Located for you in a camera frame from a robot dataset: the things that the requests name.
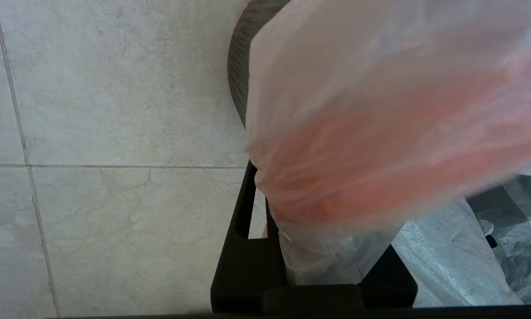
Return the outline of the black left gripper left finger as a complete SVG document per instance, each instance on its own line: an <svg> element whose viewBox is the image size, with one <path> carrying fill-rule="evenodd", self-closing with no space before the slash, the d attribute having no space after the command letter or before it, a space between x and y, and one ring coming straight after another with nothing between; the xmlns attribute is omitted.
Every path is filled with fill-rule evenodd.
<svg viewBox="0 0 531 319"><path fill-rule="evenodd" d="M261 313L263 296L288 285L278 227L266 206L266 238L250 239L257 169L248 163L211 284L214 313Z"/></svg>

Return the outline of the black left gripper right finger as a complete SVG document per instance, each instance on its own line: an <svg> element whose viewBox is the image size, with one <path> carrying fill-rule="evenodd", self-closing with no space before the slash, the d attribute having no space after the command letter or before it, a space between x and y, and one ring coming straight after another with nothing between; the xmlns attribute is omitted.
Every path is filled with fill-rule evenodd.
<svg viewBox="0 0 531 319"><path fill-rule="evenodd" d="M358 284L366 309L412 309L419 287L392 245Z"/></svg>

